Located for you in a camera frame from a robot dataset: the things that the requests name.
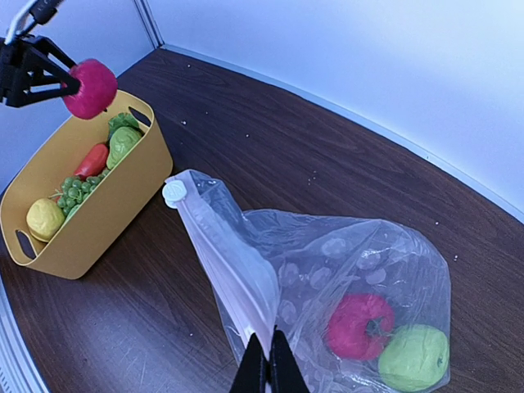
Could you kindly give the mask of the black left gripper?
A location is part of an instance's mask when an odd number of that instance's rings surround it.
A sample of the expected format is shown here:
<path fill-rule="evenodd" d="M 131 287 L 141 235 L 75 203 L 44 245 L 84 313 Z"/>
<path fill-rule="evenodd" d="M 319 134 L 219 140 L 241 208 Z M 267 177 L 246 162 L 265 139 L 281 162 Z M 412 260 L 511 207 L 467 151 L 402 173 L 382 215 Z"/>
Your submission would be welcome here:
<path fill-rule="evenodd" d="M 44 75 L 69 75 L 75 65 L 47 37 L 31 34 L 28 38 L 16 39 L 10 45 L 1 43 L 1 103 L 10 107 L 23 107 L 75 95 L 80 88 L 77 79 L 58 88 L 51 88 L 48 84 L 36 90 Z"/>

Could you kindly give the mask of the clear zip top bag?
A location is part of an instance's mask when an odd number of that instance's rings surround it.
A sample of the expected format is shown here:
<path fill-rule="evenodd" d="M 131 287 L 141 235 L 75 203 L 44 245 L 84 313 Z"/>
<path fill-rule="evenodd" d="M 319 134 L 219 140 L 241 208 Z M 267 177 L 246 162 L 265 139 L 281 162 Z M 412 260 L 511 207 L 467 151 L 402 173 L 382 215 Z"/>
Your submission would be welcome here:
<path fill-rule="evenodd" d="M 380 355 L 359 361 L 329 349 L 329 319 L 349 294 L 379 295 L 392 307 L 386 346 L 404 325 L 429 325 L 449 339 L 448 265 L 419 232 L 382 219 L 242 210 L 222 181 L 195 170 L 168 178 L 162 195 L 210 280 L 238 367 L 255 333 L 268 385 L 277 329 L 309 392 L 404 392 L 382 381 Z"/>

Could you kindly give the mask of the red toy apple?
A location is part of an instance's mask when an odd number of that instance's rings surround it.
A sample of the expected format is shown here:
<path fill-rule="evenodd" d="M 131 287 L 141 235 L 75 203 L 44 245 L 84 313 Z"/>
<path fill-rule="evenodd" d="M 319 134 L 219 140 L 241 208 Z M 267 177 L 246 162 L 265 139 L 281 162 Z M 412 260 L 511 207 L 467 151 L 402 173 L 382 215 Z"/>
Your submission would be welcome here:
<path fill-rule="evenodd" d="M 80 82 L 76 94 L 63 98 L 66 108 L 73 116 L 90 120 L 100 115 L 113 102 L 118 82 L 113 72 L 100 61 L 82 61 L 69 74 Z"/>

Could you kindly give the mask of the red toy tomato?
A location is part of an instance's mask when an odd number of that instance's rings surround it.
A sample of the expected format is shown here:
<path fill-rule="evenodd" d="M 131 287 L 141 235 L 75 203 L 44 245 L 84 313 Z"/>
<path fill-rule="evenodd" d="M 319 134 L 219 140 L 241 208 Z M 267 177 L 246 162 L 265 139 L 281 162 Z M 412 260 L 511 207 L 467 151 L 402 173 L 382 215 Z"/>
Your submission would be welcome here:
<path fill-rule="evenodd" d="M 342 359 L 373 360 L 383 352 L 394 326 L 394 310 L 382 296 L 349 294 L 329 319 L 325 340 Z"/>

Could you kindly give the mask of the light green toy lettuce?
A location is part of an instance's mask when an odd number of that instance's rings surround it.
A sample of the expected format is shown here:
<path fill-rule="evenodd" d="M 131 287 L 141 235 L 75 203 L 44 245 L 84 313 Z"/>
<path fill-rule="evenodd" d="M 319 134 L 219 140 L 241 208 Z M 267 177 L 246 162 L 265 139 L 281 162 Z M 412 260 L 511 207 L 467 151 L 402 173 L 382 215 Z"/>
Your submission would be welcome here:
<path fill-rule="evenodd" d="M 134 128 L 123 126 L 118 128 L 110 139 L 109 155 L 106 160 L 108 169 L 115 168 L 119 162 L 138 143 L 142 135 Z"/>

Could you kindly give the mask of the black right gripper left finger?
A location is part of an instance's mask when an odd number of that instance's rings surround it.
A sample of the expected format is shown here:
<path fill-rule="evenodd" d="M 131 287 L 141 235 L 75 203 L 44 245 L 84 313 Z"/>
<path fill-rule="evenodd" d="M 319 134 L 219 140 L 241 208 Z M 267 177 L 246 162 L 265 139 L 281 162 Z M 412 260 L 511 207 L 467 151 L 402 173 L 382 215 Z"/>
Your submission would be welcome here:
<path fill-rule="evenodd" d="M 259 338 L 253 333 L 229 392 L 265 393 L 268 387 L 268 361 Z"/>

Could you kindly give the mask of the green toy grapes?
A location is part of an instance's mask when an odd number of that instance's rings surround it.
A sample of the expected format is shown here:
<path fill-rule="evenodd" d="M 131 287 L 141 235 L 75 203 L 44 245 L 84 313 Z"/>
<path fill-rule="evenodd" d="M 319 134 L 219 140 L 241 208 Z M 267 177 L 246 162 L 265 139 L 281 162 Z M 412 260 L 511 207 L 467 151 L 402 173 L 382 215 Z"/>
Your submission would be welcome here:
<path fill-rule="evenodd" d="M 105 168 L 99 175 L 88 176 L 85 180 L 81 180 L 79 176 L 66 178 L 49 198 L 56 202 L 68 219 L 79 209 L 109 173 L 110 170 Z"/>

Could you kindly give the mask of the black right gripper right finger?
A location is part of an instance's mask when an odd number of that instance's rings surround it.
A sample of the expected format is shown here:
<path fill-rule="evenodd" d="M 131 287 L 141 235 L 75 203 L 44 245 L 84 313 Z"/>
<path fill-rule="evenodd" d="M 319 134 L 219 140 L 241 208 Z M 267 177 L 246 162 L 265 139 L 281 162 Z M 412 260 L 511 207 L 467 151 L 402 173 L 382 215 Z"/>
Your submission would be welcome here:
<path fill-rule="evenodd" d="M 309 393 L 287 338 L 277 329 L 273 332 L 269 352 L 269 372 L 273 393 Z"/>

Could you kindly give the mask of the green toy cabbage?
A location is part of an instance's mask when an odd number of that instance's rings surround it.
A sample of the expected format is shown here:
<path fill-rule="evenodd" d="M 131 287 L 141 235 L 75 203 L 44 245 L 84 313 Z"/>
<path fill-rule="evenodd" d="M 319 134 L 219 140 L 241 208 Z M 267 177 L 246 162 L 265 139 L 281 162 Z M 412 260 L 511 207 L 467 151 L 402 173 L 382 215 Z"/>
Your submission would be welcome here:
<path fill-rule="evenodd" d="M 431 388 L 448 368 L 448 337 L 440 329 L 424 324 L 399 327 L 378 359 L 382 381 L 404 392 Z"/>

